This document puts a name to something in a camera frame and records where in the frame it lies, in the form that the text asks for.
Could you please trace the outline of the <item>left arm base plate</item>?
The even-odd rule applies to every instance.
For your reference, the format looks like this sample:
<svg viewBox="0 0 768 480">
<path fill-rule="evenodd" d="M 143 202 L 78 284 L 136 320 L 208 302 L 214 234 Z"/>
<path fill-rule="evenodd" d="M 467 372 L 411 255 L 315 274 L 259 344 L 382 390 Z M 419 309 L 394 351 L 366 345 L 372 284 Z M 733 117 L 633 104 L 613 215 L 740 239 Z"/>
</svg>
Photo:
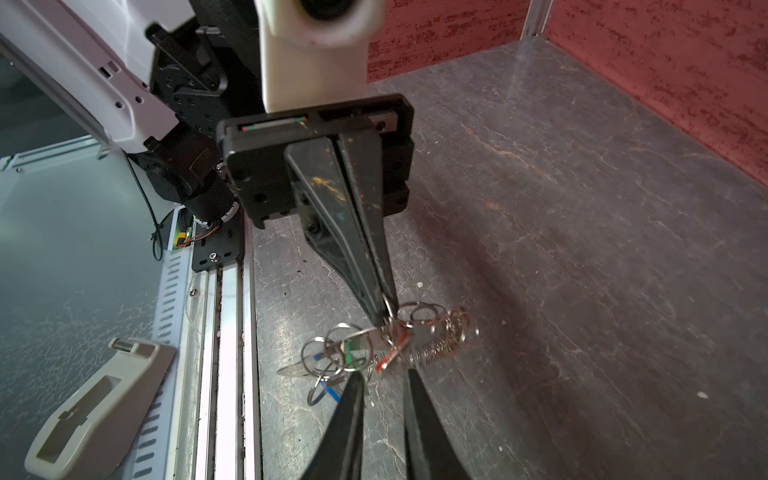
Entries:
<svg viewBox="0 0 768 480">
<path fill-rule="evenodd" d="M 203 272 L 241 261 L 244 258 L 243 213 L 238 212 L 210 236 L 192 246 L 191 269 Z"/>
</svg>

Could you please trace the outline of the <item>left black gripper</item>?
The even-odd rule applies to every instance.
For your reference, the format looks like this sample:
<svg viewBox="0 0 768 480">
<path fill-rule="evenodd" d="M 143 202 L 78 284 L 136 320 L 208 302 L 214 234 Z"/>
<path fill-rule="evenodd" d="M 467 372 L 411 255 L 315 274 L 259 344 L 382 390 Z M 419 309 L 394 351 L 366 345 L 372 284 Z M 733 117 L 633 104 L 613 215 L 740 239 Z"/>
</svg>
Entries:
<svg viewBox="0 0 768 480">
<path fill-rule="evenodd" d="M 231 118 L 217 127 L 253 224 L 262 229 L 291 215 L 297 202 L 310 247 L 377 327 L 398 310 L 383 218 L 408 204 L 414 116 L 404 95 L 391 94 Z"/>
</svg>

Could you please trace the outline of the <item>green key tag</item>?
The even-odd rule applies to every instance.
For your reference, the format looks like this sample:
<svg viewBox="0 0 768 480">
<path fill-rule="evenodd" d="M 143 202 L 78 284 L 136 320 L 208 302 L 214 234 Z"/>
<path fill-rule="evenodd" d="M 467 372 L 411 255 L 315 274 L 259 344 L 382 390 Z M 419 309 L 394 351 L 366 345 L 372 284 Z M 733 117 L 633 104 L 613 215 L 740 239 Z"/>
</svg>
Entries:
<svg viewBox="0 0 768 480">
<path fill-rule="evenodd" d="M 371 347 L 366 335 L 346 338 L 342 342 L 344 369 L 356 371 L 367 367 L 370 363 Z"/>
</svg>

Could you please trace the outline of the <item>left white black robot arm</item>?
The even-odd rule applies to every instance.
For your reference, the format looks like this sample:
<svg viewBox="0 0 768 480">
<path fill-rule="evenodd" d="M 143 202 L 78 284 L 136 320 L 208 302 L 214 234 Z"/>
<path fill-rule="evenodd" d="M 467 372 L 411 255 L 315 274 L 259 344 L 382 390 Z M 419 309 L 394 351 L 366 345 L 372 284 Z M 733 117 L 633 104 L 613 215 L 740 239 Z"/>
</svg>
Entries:
<svg viewBox="0 0 768 480">
<path fill-rule="evenodd" d="M 376 326 L 399 308 L 383 221 L 403 211 L 414 109 L 370 97 L 381 1 L 5 1 L 1 48 L 118 147 L 203 231 L 195 270 L 233 235 L 298 215 Z"/>
</svg>

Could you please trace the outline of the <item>blue key tag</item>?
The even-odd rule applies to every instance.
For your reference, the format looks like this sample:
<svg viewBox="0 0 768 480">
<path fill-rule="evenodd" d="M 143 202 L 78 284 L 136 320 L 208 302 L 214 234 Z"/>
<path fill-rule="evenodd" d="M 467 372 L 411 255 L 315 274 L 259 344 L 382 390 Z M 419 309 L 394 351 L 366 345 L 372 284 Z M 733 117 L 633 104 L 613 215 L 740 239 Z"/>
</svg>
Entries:
<svg viewBox="0 0 768 480">
<path fill-rule="evenodd" d="M 308 393 L 308 404 L 315 406 L 326 397 L 338 402 L 339 394 L 335 390 L 335 385 L 343 379 L 343 369 L 337 366 L 333 358 L 318 358 L 314 374 L 316 379 Z"/>
</svg>

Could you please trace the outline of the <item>red key tag key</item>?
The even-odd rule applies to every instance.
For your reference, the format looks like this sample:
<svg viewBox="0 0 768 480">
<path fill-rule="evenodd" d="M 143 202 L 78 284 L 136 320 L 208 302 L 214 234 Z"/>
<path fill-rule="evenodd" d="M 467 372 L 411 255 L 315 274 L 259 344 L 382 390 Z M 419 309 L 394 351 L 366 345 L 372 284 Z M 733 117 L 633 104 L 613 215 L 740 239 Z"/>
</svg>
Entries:
<svg viewBox="0 0 768 480">
<path fill-rule="evenodd" d="M 395 345 L 375 366 L 377 373 L 382 373 L 388 369 L 403 353 L 408 345 L 407 341 Z"/>
</svg>

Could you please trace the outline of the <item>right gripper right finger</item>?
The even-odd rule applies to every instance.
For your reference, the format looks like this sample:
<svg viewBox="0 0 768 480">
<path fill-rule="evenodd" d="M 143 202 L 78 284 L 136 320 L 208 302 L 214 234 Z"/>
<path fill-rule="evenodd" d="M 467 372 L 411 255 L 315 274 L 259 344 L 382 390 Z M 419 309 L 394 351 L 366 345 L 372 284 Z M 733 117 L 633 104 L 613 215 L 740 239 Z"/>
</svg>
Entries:
<svg viewBox="0 0 768 480">
<path fill-rule="evenodd" d="M 407 370 L 403 393 L 406 478 L 469 479 L 417 370 Z"/>
</svg>

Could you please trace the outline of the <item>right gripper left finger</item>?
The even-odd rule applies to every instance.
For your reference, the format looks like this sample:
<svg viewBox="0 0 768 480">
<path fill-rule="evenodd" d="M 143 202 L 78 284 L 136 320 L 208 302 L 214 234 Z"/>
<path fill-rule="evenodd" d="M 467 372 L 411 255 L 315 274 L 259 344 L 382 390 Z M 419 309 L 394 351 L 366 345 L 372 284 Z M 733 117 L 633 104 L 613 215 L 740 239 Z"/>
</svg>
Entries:
<svg viewBox="0 0 768 480">
<path fill-rule="evenodd" d="M 365 380 L 354 372 L 302 479 L 360 479 Z"/>
</svg>

